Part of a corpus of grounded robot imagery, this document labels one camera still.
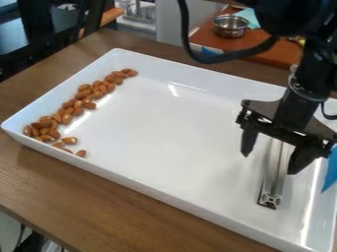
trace blue object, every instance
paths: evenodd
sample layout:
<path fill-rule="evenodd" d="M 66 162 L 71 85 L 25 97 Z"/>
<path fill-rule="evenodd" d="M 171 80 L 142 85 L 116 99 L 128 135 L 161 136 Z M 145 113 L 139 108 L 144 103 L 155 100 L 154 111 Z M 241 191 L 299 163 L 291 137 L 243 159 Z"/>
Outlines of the blue object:
<path fill-rule="evenodd" d="M 201 47 L 201 52 L 204 53 L 204 54 L 212 55 L 212 56 L 219 55 L 219 53 L 217 53 L 215 51 L 212 51 L 212 50 L 206 48 L 205 46 Z"/>
<path fill-rule="evenodd" d="M 322 193 L 329 189 L 337 180 L 337 148 L 334 148 L 329 156 L 328 167 Z"/>
<path fill-rule="evenodd" d="M 261 28 L 260 24 L 256 19 L 253 9 L 246 8 L 243 11 L 235 13 L 235 15 L 247 19 L 249 21 L 248 27 L 251 28 L 252 30 Z"/>

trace robotic arm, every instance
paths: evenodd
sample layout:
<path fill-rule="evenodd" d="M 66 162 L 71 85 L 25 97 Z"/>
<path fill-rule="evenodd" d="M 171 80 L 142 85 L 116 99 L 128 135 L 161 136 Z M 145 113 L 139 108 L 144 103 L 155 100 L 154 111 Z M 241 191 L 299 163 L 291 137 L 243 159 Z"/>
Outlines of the robotic arm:
<path fill-rule="evenodd" d="M 255 11 L 261 27 L 271 36 L 261 44 L 219 56 L 196 54 L 188 42 L 188 10 L 178 0 L 181 36 L 187 53 L 199 63 L 219 63 L 261 53 L 280 36 L 306 38 L 301 64 L 289 79 L 280 100 L 244 100 L 236 122 L 243 130 L 241 152 L 247 157 L 258 133 L 295 146 L 288 174 L 296 174 L 316 158 L 328 158 L 337 134 L 313 117 L 316 109 L 337 90 L 337 0 L 237 0 Z"/>

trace floor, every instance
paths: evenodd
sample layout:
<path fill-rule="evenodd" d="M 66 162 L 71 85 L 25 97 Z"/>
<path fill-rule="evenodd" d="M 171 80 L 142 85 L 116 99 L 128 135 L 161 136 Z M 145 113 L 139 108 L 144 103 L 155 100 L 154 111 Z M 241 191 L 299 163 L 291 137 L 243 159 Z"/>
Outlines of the floor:
<path fill-rule="evenodd" d="M 18 242 L 20 233 L 20 223 L 13 218 L 0 212 L 0 252 L 13 252 Z M 26 228 L 23 239 L 24 241 L 32 231 Z M 41 252 L 61 252 L 62 247 L 56 243 L 46 240 Z"/>
<path fill-rule="evenodd" d="M 31 234 L 29 228 L 26 229 L 23 238 Z M 20 223 L 0 212 L 0 248 L 1 252 L 12 252 L 18 241 L 20 233 Z"/>

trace pile of almonds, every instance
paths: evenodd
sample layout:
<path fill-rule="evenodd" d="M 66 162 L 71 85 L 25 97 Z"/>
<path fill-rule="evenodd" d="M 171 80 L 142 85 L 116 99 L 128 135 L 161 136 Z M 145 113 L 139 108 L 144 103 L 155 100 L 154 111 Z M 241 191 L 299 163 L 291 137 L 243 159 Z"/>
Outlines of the pile of almonds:
<path fill-rule="evenodd" d="M 137 71 L 125 68 L 121 71 L 113 71 L 103 81 L 95 81 L 91 85 L 81 85 L 77 89 L 74 98 L 63 102 L 62 106 L 54 114 L 41 116 L 37 122 L 25 126 L 24 134 L 38 141 L 50 143 L 53 147 L 64 152 L 73 154 L 65 146 L 76 145 L 78 139 L 75 137 L 61 139 L 61 134 L 57 131 L 58 126 L 60 124 L 69 125 L 75 117 L 82 115 L 85 109 L 96 109 L 95 100 L 102 98 L 108 93 L 112 93 L 115 85 L 121 85 L 124 79 L 137 75 Z M 83 158 L 86 153 L 85 150 L 80 150 L 76 152 L 76 156 Z"/>

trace almond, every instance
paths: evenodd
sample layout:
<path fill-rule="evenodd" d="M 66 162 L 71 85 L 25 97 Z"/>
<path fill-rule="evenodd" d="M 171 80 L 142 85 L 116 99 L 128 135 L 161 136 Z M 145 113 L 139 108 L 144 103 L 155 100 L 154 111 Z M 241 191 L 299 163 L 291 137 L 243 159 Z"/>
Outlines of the almond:
<path fill-rule="evenodd" d="M 82 99 L 82 104 L 88 103 L 92 101 L 92 97 L 90 95 L 88 95 L 87 97 L 85 97 L 84 99 Z"/>
<path fill-rule="evenodd" d="M 83 99 L 87 96 L 88 94 L 86 93 L 86 90 L 78 92 L 75 94 L 76 99 Z"/>
<path fill-rule="evenodd" d="M 87 153 L 87 151 L 80 150 L 80 151 L 76 152 L 76 156 L 84 158 L 86 156 L 86 153 Z"/>
<path fill-rule="evenodd" d="M 76 109 L 75 111 L 74 111 L 74 116 L 80 116 L 81 114 L 83 114 L 83 112 L 84 112 L 84 108 L 83 107 L 81 107 L 81 108 L 78 108 L 78 109 Z"/>
<path fill-rule="evenodd" d="M 52 144 L 51 146 L 52 147 L 55 147 L 55 148 L 61 148 L 61 147 L 63 147 L 63 142 L 56 142 L 56 143 L 54 143 L 54 144 Z"/>
<path fill-rule="evenodd" d="M 52 118 L 58 123 L 60 123 L 62 121 L 61 115 L 59 115 L 59 114 L 53 114 Z"/>
<path fill-rule="evenodd" d="M 119 78 L 123 78 L 124 73 L 120 72 L 120 71 L 113 71 L 112 72 L 113 77 L 119 77 Z"/>
<path fill-rule="evenodd" d="M 64 115 L 64 112 L 65 112 L 65 109 L 63 107 L 59 108 L 57 110 L 57 113 L 60 115 L 60 116 L 63 116 Z"/>
<path fill-rule="evenodd" d="M 68 107 L 71 107 L 71 106 L 73 106 L 73 104 L 72 104 L 71 101 L 67 101 L 67 102 L 63 102 L 63 103 L 62 103 L 62 107 L 63 107 L 64 109 L 67 109 Z"/>
<path fill-rule="evenodd" d="M 98 92 L 99 90 L 100 90 L 100 87 L 94 87 L 94 88 L 92 89 L 92 92 L 93 92 L 93 94 L 94 94 L 94 93 Z"/>
<path fill-rule="evenodd" d="M 119 72 L 119 71 L 115 72 L 113 76 L 114 76 L 115 78 L 116 78 L 116 77 L 117 77 L 117 78 L 122 78 L 122 79 L 127 78 L 126 74 L 124 74 L 123 72 Z"/>
<path fill-rule="evenodd" d="M 59 139 L 61 137 L 60 133 L 57 130 L 50 130 L 48 133 L 53 139 Z"/>
<path fill-rule="evenodd" d="M 130 68 L 124 68 L 123 70 L 121 70 L 121 72 L 123 72 L 124 74 L 127 74 L 130 71 L 132 71 L 132 69 Z"/>
<path fill-rule="evenodd" d="M 102 96 L 103 96 L 103 94 L 100 91 L 94 93 L 94 98 L 95 99 L 100 99 L 100 98 L 102 98 Z"/>
<path fill-rule="evenodd" d="M 45 142 L 45 143 L 49 143 L 51 141 L 54 141 L 55 139 L 53 139 L 51 136 L 49 135 L 41 135 L 40 138 Z"/>
<path fill-rule="evenodd" d="M 36 140 L 38 140 L 39 142 L 43 142 L 43 139 L 41 137 L 35 137 Z"/>
<path fill-rule="evenodd" d="M 73 154 L 73 152 L 70 151 L 70 150 L 67 149 L 67 148 L 60 147 L 60 148 L 58 148 L 58 149 L 60 149 L 60 150 L 62 150 L 62 151 L 64 151 L 64 152 L 66 152 L 66 153 Z"/>
<path fill-rule="evenodd" d="M 94 83 L 93 83 L 93 86 L 94 87 L 99 87 L 101 85 L 101 82 L 100 81 L 95 81 Z"/>
<path fill-rule="evenodd" d="M 137 71 L 134 71 L 134 70 L 132 70 L 132 71 L 128 72 L 128 73 L 127 73 L 127 75 L 128 75 L 129 77 L 135 77 L 135 76 L 137 76 L 137 75 L 138 75 L 138 72 L 137 72 Z"/>
<path fill-rule="evenodd" d="M 76 102 L 76 98 L 72 98 L 71 100 L 69 100 L 68 102 L 70 102 L 71 103 L 71 106 L 73 106 L 74 104 L 75 104 L 75 102 Z"/>
<path fill-rule="evenodd" d="M 52 119 L 52 120 L 51 120 L 51 126 L 50 126 L 50 129 L 51 129 L 51 130 L 56 130 L 56 129 L 57 129 L 57 126 L 58 126 L 58 123 L 56 122 L 56 120 Z"/>
<path fill-rule="evenodd" d="M 32 134 L 33 134 L 33 136 L 38 137 L 39 136 L 39 131 L 37 129 L 35 129 L 35 128 L 32 128 Z"/>
<path fill-rule="evenodd" d="M 30 125 L 27 125 L 25 128 L 24 128 L 24 134 L 28 137 L 31 137 L 32 136 L 32 127 Z"/>
<path fill-rule="evenodd" d="M 66 110 L 65 110 L 65 112 L 64 112 L 64 114 L 73 114 L 74 113 L 74 107 L 68 107 Z"/>
<path fill-rule="evenodd" d="M 33 128 L 35 128 L 37 130 L 43 128 L 42 125 L 39 122 L 34 122 L 31 125 L 32 125 Z"/>
<path fill-rule="evenodd" d="M 76 145 L 78 142 L 78 139 L 75 137 L 67 137 L 67 138 L 63 138 L 62 142 L 66 145 Z"/>
<path fill-rule="evenodd" d="M 105 94 L 107 92 L 106 86 L 100 85 L 100 91 L 101 91 L 102 94 Z"/>
<path fill-rule="evenodd" d="M 114 83 L 117 84 L 117 85 L 121 85 L 121 84 L 123 83 L 123 79 L 121 79 L 121 78 L 119 78 L 119 77 L 118 77 L 118 78 L 115 78 L 115 79 L 114 79 Z"/>
<path fill-rule="evenodd" d="M 68 125 L 71 122 L 72 116 L 71 114 L 65 114 L 62 117 L 62 123 Z"/>
<path fill-rule="evenodd" d="M 112 75 L 107 75 L 104 79 L 109 83 L 113 83 L 114 81 L 114 77 Z"/>
<path fill-rule="evenodd" d="M 86 96 L 88 96 L 92 94 L 92 90 L 84 90 L 83 93 L 86 94 Z"/>
<path fill-rule="evenodd" d="M 76 100 L 75 104 L 74 104 L 74 109 L 78 109 L 81 108 L 83 106 L 83 103 L 81 100 Z"/>
<path fill-rule="evenodd" d="M 80 91 L 84 91 L 84 90 L 89 89 L 90 87 L 91 87 L 90 84 L 83 84 L 83 85 L 81 85 L 81 86 L 78 88 L 78 91 L 79 91 L 79 92 L 80 92 Z"/>
<path fill-rule="evenodd" d="M 40 135 L 46 135 L 49 132 L 49 128 L 43 128 L 39 130 Z"/>
<path fill-rule="evenodd" d="M 115 84 L 114 83 L 109 83 L 107 86 L 106 86 L 106 90 L 108 93 L 111 93 L 112 91 L 114 91 L 114 87 L 115 87 Z"/>
<path fill-rule="evenodd" d="M 39 117 L 39 122 L 42 122 L 42 121 L 44 121 L 44 120 L 51 120 L 51 117 L 50 116 L 41 116 L 41 117 Z"/>
<path fill-rule="evenodd" d="M 87 109 L 95 109 L 96 108 L 96 104 L 93 102 L 88 102 L 84 105 L 85 108 Z"/>
<path fill-rule="evenodd" d="M 109 85 L 109 82 L 107 82 L 107 81 L 102 81 L 101 83 L 105 86 Z"/>
<path fill-rule="evenodd" d="M 43 128 L 49 128 L 51 126 L 51 119 L 44 119 L 40 121 L 40 124 Z"/>

